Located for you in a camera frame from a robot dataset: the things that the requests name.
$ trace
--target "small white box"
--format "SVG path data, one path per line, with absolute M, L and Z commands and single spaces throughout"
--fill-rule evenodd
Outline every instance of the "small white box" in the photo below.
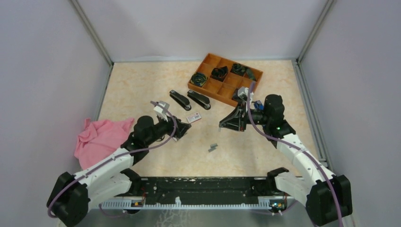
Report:
M 202 118 L 201 114 L 199 112 L 196 112 L 194 114 L 189 115 L 187 117 L 187 121 L 188 121 L 189 124 L 191 124 L 192 122 L 195 122 L 195 121 L 197 121 L 197 120 L 199 120 L 201 118 Z

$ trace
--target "pink towel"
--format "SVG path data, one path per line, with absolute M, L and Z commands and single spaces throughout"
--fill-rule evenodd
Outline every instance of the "pink towel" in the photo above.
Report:
M 134 119 L 121 122 L 85 119 L 85 130 L 78 135 L 74 156 L 82 169 L 87 169 L 111 155 L 129 136 Z

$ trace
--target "pink cloth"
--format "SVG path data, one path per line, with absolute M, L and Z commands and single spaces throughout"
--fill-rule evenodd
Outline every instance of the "pink cloth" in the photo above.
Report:
M 82 169 L 93 166 L 115 152 L 128 139 L 133 124 L 133 118 L 121 122 L 90 122 L 90 118 L 85 119 L 85 130 L 78 135 L 74 152 Z

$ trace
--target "table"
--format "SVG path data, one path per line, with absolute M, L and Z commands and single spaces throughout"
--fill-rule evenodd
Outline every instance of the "table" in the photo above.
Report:
M 253 100 L 264 101 L 266 95 L 283 97 L 285 119 L 296 130 L 302 142 L 317 157 L 305 108 L 298 89 L 291 61 L 238 61 L 262 70 L 263 77 Z M 234 108 L 210 99 L 211 109 L 205 110 L 192 100 L 191 111 L 185 111 L 170 96 L 175 90 L 186 96 L 187 82 L 200 61 L 127 62 L 115 63 L 107 87 L 99 119 L 121 121 L 143 115 L 156 120 L 150 101 L 165 101 L 169 111 L 186 122 L 186 117 L 199 112 L 202 119 L 194 122 L 181 140 L 169 141 L 151 150 L 132 169 L 141 176 L 266 176 L 270 170 L 285 167 L 299 172 L 251 126 L 245 132 L 221 129 L 218 122 Z M 208 152 L 210 144 L 218 148 Z

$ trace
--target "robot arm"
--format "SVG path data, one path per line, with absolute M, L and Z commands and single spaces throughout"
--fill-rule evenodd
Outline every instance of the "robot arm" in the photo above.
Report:
M 247 124 L 251 124 L 247 114 L 248 88 L 238 89 L 233 99 L 238 102 L 235 110 L 220 121 L 220 128 L 235 131 L 245 131 Z M 270 141 L 275 148 L 282 152 L 300 172 L 303 179 L 295 177 L 285 168 L 272 170 L 267 175 L 270 189 L 286 192 L 306 207 L 311 220 L 321 226 L 337 219 L 336 207 L 325 178 L 316 168 L 319 161 L 312 156 L 303 145 L 295 130 L 284 119 L 284 105 L 281 96 L 268 95 L 263 109 L 251 109 L 251 117 L 255 124 L 262 125 L 264 134 L 277 138 L 279 141 Z M 332 171 L 320 164 L 324 173 L 333 185 L 340 204 L 342 216 L 352 213 L 351 188 L 345 176 L 336 176 Z
M 129 168 L 143 159 L 148 153 L 149 145 L 173 133 L 172 118 L 177 123 L 173 139 L 177 141 L 186 134 L 191 125 L 181 122 L 175 116 L 167 116 L 167 103 L 159 102 L 158 105 L 154 108 L 157 124 L 154 124 L 150 116 L 140 117 L 134 126 L 134 132 L 110 156 L 73 175 L 65 172 L 59 176 L 47 207 L 51 206 L 52 213 L 65 225 L 75 226 L 90 209 L 107 199 L 138 190 L 135 187 L 139 184 L 135 183 L 140 181 L 140 177 Z

